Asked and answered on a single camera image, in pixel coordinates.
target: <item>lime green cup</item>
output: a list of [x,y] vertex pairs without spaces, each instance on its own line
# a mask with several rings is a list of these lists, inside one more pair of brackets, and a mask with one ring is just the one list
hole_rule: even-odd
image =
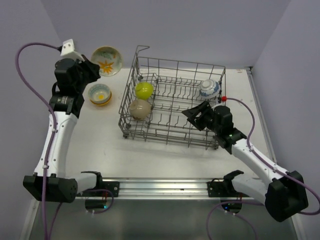
[[135,95],[138,99],[147,100],[154,92],[154,86],[148,82],[140,82],[135,86]]

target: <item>gray floor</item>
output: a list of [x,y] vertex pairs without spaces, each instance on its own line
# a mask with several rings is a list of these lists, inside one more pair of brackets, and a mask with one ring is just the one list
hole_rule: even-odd
[[[62,205],[52,240],[206,240],[206,217],[217,201],[212,200],[115,200],[110,211],[92,217],[84,201]],[[56,203],[47,204],[48,226]],[[259,240],[296,240],[291,219],[273,220],[263,206],[243,205],[240,211],[257,228]],[[253,240],[250,226],[221,210],[210,219],[215,240]],[[44,239],[41,210],[38,210],[31,240]]]

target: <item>orange flower design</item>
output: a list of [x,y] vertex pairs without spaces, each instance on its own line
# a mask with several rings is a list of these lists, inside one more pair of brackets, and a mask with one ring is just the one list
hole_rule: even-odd
[[100,65],[100,68],[103,69],[104,73],[109,74],[112,72],[112,70],[113,70],[112,65],[114,64],[114,62],[108,63],[107,60],[105,60],[104,63],[100,62],[100,61],[98,61],[98,63]]

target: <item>tabletop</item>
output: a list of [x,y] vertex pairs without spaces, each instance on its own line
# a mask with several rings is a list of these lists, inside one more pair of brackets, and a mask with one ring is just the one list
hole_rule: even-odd
[[[112,99],[106,106],[95,106],[88,98],[89,84],[83,95],[85,102],[74,128],[66,159],[66,175],[81,171],[98,171],[105,178],[221,178],[242,170],[255,174],[226,150],[201,146],[178,145],[162,141],[125,139],[118,126],[119,108],[129,75],[129,68],[111,77],[102,77]],[[256,116],[256,127],[251,142],[266,156],[269,155],[258,117],[256,104],[244,69],[226,70],[226,95],[244,101]],[[234,126],[248,134],[252,119],[241,104],[227,101]]]

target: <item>rack wire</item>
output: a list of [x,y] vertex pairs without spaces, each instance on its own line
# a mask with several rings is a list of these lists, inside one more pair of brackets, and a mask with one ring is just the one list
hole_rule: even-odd
[[[226,67],[139,56],[148,48],[137,46],[124,89],[118,123],[123,137],[217,149],[219,144],[215,134],[208,129],[197,130],[182,111],[203,101],[209,101],[211,106],[219,103],[222,92],[226,95]],[[199,85],[206,79],[216,80],[221,86],[219,95],[209,100],[199,93]],[[129,105],[136,99],[135,87],[140,82],[152,84],[154,91],[148,99],[151,113],[144,120],[135,120],[129,113]]]

